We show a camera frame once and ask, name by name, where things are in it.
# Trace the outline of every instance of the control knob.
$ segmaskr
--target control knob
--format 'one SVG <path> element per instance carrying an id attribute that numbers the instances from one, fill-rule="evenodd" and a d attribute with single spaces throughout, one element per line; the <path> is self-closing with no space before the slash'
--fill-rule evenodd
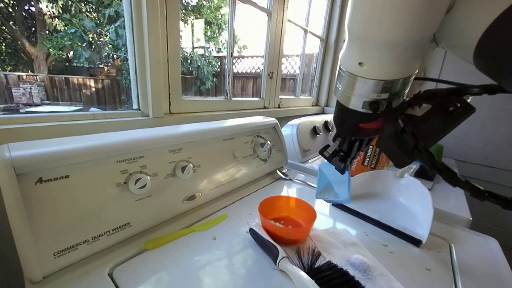
<path id="1" fill-rule="evenodd" d="M 314 125 L 314 127 L 310 129 L 310 135 L 312 135 L 314 138 L 317 138 L 318 135 L 322 135 L 322 129 L 320 129 L 318 125 Z"/>
<path id="2" fill-rule="evenodd" d="M 174 175 L 179 180 L 190 180 L 194 177 L 194 164 L 192 162 L 178 162 L 174 167 Z"/>
<path id="3" fill-rule="evenodd" d="M 150 177 L 144 173 L 133 173 L 126 178 L 126 186 L 131 194 L 146 194 L 150 189 Z"/>
<path id="4" fill-rule="evenodd" d="M 254 153 L 258 156 L 259 161 L 266 162 L 270 159 L 272 156 L 272 143 L 262 137 L 258 137 L 254 140 Z"/>
<path id="5" fill-rule="evenodd" d="M 326 132 L 326 133 L 331 133 L 333 130 L 334 130 L 334 125 L 333 125 L 333 122 L 323 122 L 323 130 Z"/>

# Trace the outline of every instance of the orange bowl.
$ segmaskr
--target orange bowl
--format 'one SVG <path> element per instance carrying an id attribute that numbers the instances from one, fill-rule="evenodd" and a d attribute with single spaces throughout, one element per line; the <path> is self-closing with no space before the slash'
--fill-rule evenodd
<path id="1" fill-rule="evenodd" d="M 258 212 L 262 229 L 280 245 L 306 242 L 317 220 L 317 212 L 307 202 L 288 196 L 262 201 Z"/>

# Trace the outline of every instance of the white wall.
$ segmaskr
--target white wall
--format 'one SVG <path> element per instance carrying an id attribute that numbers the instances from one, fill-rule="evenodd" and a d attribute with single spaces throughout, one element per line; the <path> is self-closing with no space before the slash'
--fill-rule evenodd
<path id="1" fill-rule="evenodd" d="M 422 74 L 464 84 L 491 82 L 443 50 L 426 60 Z M 466 177 L 512 188 L 512 95 L 474 98 L 472 105 L 477 113 L 442 141 L 445 156 L 456 159 Z"/>

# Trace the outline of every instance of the blue cloth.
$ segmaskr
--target blue cloth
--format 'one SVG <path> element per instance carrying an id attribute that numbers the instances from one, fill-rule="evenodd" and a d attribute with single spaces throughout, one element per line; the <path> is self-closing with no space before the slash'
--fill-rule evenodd
<path id="1" fill-rule="evenodd" d="M 331 164 L 323 162 L 318 167 L 317 177 L 317 199 L 330 204 L 350 202 L 350 172 L 341 175 Z"/>

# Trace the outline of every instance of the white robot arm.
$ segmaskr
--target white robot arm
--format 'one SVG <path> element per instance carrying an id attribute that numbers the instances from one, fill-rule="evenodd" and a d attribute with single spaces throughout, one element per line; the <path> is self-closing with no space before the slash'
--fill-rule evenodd
<path id="1" fill-rule="evenodd" d="M 379 137 L 395 164 L 424 162 L 450 185 L 512 210 L 434 161 L 429 148 L 474 114 L 467 97 L 512 92 L 512 0 L 349 0 L 334 87 L 336 137 L 320 154 L 339 173 Z M 422 57 L 435 45 L 472 63 L 498 85 L 427 90 L 406 100 Z"/>

